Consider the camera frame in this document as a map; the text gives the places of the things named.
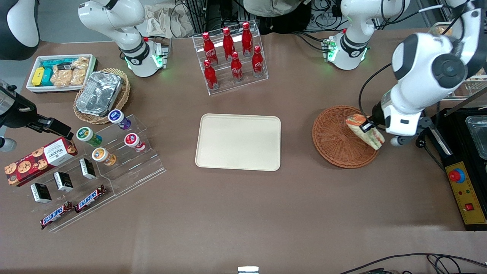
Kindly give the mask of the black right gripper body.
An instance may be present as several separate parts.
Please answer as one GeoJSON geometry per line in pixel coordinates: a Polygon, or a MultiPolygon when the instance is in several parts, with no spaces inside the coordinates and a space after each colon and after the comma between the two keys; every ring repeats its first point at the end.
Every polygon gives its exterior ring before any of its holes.
{"type": "Polygon", "coordinates": [[[38,129],[37,121],[37,107],[33,102],[19,95],[13,87],[1,87],[1,126],[38,129]]]}

